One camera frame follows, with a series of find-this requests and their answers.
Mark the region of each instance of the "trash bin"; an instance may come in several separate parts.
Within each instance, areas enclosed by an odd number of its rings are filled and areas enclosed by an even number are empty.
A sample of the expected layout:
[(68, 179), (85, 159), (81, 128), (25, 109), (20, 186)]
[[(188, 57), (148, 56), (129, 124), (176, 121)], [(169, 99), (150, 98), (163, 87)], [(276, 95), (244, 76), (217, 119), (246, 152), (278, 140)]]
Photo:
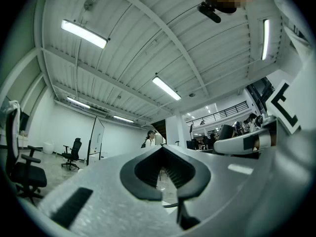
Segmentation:
[(55, 146), (55, 144), (52, 141), (44, 142), (43, 143), (43, 152), (45, 154), (51, 155), (54, 151), (54, 146)]

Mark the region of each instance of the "letter e sign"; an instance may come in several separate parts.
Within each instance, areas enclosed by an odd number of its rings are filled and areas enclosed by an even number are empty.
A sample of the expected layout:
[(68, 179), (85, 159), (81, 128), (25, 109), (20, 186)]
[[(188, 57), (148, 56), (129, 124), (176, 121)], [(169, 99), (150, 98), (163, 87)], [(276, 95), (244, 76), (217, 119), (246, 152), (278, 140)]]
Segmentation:
[(283, 80), (272, 96), (266, 101), (266, 105), (268, 113), (280, 118), (289, 132), (293, 134), (300, 125), (284, 96), (284, 92), (288, 87), (289, 83)]

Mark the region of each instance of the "floor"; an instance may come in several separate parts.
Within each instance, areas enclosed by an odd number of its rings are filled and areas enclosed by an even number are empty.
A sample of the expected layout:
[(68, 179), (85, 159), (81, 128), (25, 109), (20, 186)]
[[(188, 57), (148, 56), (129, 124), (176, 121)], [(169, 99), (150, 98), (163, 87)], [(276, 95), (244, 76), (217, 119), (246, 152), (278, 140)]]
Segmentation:
[[(25, 162), (25, 160), (21, 159), (21, 154), (29, 155), (30, 150), (20, 150), (20, 156), (18, 161)], [(0, 167), (4, 170), (5, 161), (6, 161), (7, 151), (2, 149), (0, 150)], [(38, 158), (41, 160), (41, 163), (36, 164), (36, 166), (41, 167), (45, 170), (46, 178), (47, 178), (47, 186), (41, 188), (40, 194), (45, 196), (50, 191), (55, 189), (58, 185), (66, 181), (68, 178), (72, 177), (78, 172), (78, 169), (72, 167), (72, 170), (69, 170), (68, 167), (64, 166), (61, 167), (62, 163), (65, 163), (66, 160), (59, 155), (47, 155), (43, 152), (34, 152), (33, 157)], [(76, 162), (75, 163), (79, 168), (84, 168), (85, 165), (83, 162)], [(163, 204), (174, 204), (177, 203), (177, 196), (176, 196), (176, 188), (167, 176), (167, 174), (162, 171), (161, 180), (158, 177), (157, 182), (157, 189), (161, 190), (163, 193)], [(38, 205), (40, 199), (34, 198), (35, 205)], [(175, 210), (176, 207), (168, 209), (168, 213), (171, 213)]]

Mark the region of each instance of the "fluorescent ceiling light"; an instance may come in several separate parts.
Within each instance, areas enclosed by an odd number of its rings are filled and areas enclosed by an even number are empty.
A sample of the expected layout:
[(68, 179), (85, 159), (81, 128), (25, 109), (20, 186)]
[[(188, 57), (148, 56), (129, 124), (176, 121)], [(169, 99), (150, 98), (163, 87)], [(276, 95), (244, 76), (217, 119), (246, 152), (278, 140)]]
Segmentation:
[(107, 39), (66, 19), (61, 22), (61, 28), (97, 45), (100, 48), (105, 48), (108, 42)]
[(116, 119), (120, 119), (120, 120), (123, 120), (123, 121), (129, 122), (129, 123), (134, 123), (134, 121), (129, 120), (129, 119), (126, 119), (126, 118), (122, 118), (122, 117), (119, 117), (119, 116), (113, 116), (113, 117), (114, 117), (114, 118), (116, 118)]
[(79, 101), (77, 101), (77, 100), (75, 100), (75, 99), (73, 99), (73, 98), (71, 98), (71, 97), (67, 97), (67, 99), (68, 99), (69, 101), (72, 101), (72, 102), (78, 104), (78, 105), (81, 105), (81, 106), (84, 106), (84, 107), (90, 109), (90, 106), (88, 106), (88, 105), (86, 105), (86, 104), (84, 104), (84, 103), (82, 103), (82, 102), (79, 102)]
[(165, 82), (163, 82), (159, 77), (155, 77), (153, 79), (153, 83), (162, 88), (165, 92), (167, 92), (170, 96), (172, 96), (175, 100), (180, 100), (181, 97), (171, 89)]
[(270, 20), (264, 20), (264, 37), (263, 37), (263, 50), (262, 50), (262, 57), (261, 60), (265, 60), (268, 54), (268, 47), (269, 47), (269, 35), (270, 35)]

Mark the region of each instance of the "office chair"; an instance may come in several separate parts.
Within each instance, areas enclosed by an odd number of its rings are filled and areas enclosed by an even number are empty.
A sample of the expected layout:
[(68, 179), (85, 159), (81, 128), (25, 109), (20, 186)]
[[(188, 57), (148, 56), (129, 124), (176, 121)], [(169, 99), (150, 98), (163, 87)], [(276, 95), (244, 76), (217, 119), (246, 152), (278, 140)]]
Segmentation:
[(18, 194), (22, 198), (30, 198), (34, 204), (33, 198), (43, 198), (43, 196), (36, 194), (40, 192), (38, 187), (46, 187), (47, 179), (45, 171), (42, 168), (32, 166), (31, 163), (40, 163), (40, 159), (33, 158), (34, 151), (41, 151), (38, 148), (28, 146), (31, 149), (30, 155), (21, 155), (21, 158), (26, 160), (26, 163), (17, 162), (19, 158), (18, 140), (16, 134), (14, 135), (14, 126), (17, 125), (17, 111), (10, 113), (6, 120), (6, 143), (8, 147), (8, 155), (5, 163), (5, 171), (9, 179), (16, 184), (17, 191), (23, 191)]
[(70, 149), (71, 149), (71, 154), (68, 153), (68, 146), (65, 146), (65, 145), (64, 145), (64, 147), (66, 148), (66, 153), (63, 153), (63, 154), (61, 154), (61, 155), (62, 155), (64, 158), (67, 159), (67, 162), (61, 164), (61, 166), (64, 166), (64, 165), (67, 166), (67, 165), (69, 165), (69, 170), (70, 170), (70, 166), (73, 166), (73, 167), (76, 167), (76, 168), (79, 169), (79, 167), (78, 167), (76, 164), (72, 163), (72, 161), (79, 159), (79, 154), (78, 154), (78, 152), (79, 152), (79, 149), (80, 149), (81, 144), (82, 144), (82, 143), (80, 142), (80, 140), (81, 140), (80, 138), (76, 138), (76, 139), (75, 139), (73, 148), (70, 148)]

